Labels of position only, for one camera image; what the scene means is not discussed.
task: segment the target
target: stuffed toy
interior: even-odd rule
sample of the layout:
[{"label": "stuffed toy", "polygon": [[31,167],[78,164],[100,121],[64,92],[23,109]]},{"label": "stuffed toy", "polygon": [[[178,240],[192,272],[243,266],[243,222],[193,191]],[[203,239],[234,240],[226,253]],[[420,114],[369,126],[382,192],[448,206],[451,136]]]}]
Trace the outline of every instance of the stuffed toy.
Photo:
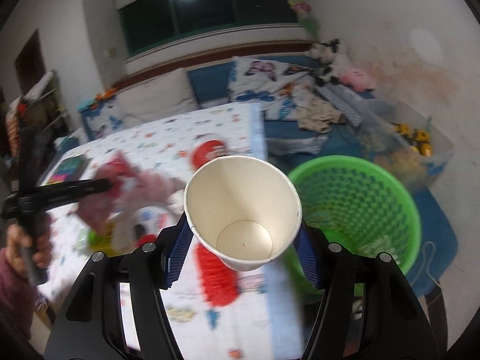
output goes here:
[{"label": "stuffed toy", "polygon": [[325,83],[339,84],[343,71],[352,64],[345,44],[337,38],[313,44],[305,55],[317,59],[322,65],[318,69],[316,80],[320,86]]},{"label": "stuffed toy", "polygon": [[375,89],[375,80],[362,69],[352,67],[347,55],[347,48],[340,39],[325,40],[314,43],[305,55],[321,63],[318,69],[317,85],[326,83],[350,85],[356,92]]},{"label": "stuffed toy", "polygon": [[356,67],[346,68],[340,82],[351,86],[355,92],[372,91],[376,88],[375,79],[366,71]]}]

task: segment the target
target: pink plush toy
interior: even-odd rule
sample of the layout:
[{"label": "pink plush toy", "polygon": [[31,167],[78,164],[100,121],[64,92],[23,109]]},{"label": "pink plush toy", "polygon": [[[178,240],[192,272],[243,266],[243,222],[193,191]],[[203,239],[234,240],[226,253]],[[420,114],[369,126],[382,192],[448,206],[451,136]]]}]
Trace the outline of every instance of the pink plush toy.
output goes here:
[{"label": "pink plush toy", "polygon": [[167,207],[170,196],[185,188],[185,182],[178,178],[153,170],[140,171],[128,162],[121,151],[98,168],[94,178],[109,179],[112,188],[81,199],[77,214],[100,236],[105,235],[105,224],[117,208],[122,207],[123,211],[129,212],[148,205]]},{"label": "pink plush toy", "polygon": [[375,79],[366,71],[357,67],[345,68],[340,82],[351,86],[355,92],[371,91],[376,88]]}]

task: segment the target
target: book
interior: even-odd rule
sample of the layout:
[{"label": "book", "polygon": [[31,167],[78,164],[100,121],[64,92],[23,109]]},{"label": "book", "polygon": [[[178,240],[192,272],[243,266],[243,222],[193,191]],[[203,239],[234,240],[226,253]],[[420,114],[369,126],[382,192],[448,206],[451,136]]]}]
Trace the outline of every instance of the book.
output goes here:
[{"label": "book", "polygon": [[46,184],[80,180],[89,162],[90,159],[84,154],[63,160]]}]

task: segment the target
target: cup bottom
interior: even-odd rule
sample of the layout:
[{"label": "cup bottom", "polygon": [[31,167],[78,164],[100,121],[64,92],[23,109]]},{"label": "cup bottom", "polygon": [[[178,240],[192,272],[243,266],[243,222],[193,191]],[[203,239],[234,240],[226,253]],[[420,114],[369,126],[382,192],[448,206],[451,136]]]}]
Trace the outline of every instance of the cup bottom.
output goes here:
[{"label": "cup bottom", "polygon": [[272,254],[272,237],[259,223],[237,221],[222,230],[217,249],[241,260],[265,260]]}]

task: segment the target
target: red toy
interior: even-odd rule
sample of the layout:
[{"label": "red toy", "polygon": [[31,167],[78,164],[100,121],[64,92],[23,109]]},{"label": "red toy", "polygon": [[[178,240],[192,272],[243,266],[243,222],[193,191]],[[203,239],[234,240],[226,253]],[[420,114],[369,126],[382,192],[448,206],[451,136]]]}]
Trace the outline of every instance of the red toy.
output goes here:
[{"label": "red toy", "polygon": [[227,154],[227,144],[216,134],[199,135],[195,139],[195,148],[190,155],[194,170],[200,169],[207,162]]},{"label": "red toy", "polygon": [[203,292],[211,306],[228,306],[239,296],[237,273],[228,268],[201,243],[195,247]]}]

